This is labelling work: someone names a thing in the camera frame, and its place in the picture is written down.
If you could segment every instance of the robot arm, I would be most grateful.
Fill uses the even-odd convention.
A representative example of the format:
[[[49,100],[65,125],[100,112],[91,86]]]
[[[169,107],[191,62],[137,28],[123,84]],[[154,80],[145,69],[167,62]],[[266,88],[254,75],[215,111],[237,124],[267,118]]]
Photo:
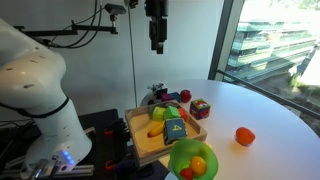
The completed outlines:
[[[58,174],[70,172],[92,143],[61,89],[66,71],[63,57],[1,19],[0,39],[0,103],[32,117],[42,133],[27,151],[21,177],[39,175],[32,173],[39,164],[42,175],[49,175],[58,162]]]

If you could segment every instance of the table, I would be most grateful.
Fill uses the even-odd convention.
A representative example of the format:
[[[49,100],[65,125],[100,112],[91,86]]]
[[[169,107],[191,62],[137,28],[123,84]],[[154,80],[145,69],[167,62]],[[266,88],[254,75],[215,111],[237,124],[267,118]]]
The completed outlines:
[[[199,124],[208,132],[206,142],[219,160],[215,180],[317,180],[320,179],[319,137],[291,111],[251,90],[209,81],[166,83],[168,92],[188,89],[192,99],[211,104],[208,118]],[[189,103],[181,103],[189,109]],[[251,129],[256,140],[250,147],[234,140],[237,128]],[[167,165],[168,157],[160,159]],[[169,173],[166,177],[176,179]]]

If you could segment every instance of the wooden box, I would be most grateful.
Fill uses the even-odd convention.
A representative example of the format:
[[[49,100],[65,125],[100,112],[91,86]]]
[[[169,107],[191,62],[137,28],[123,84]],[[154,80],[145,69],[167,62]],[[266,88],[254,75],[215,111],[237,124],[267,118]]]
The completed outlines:
[[[138,166],[147,165],[168,155],[174,145],[174,143],[165,145],[163,134],[152,138],[147,136],[150,129],[161,123],[151,120],[154,108],[156,106],[166,108],[168,105],[181,107],[177,101],[168,101],[125,111],[125,118],[133,141]],[[187,114],[189,116],[189,120],[185,124],[188,133],[187,138],[205,141],[207,132],[196,122],[193,116],[189,113]]]

